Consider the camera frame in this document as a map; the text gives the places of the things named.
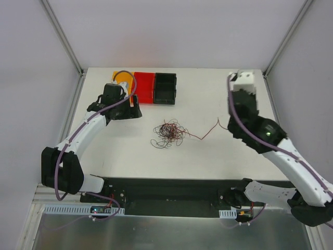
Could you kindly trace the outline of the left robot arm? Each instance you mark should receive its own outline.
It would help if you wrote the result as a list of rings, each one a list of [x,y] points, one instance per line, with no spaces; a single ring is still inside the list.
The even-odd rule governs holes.
[[[56,147],[41,153],[41,181],[46,187],[67,194],[92,192],[100,203],[106,202],[110,190],[102,177],[84,173],[80,159],[94,137],[113,120],[140,118],[138,97],[128,92],[127,82],[111,82],[97,101],[91,103],[78,127]]]

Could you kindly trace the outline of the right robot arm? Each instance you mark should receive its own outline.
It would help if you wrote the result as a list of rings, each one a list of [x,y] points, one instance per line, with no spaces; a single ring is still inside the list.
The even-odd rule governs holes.
[[[332,184],[303,159],[275,121],[259,116],[256,95],[244,89],[228,91],[228,112],[233,138],[268,159],[293,185],[277,187],[244,178],[229,192],[231,205],[260,202],[285,209],[309,227],[331,225]]]

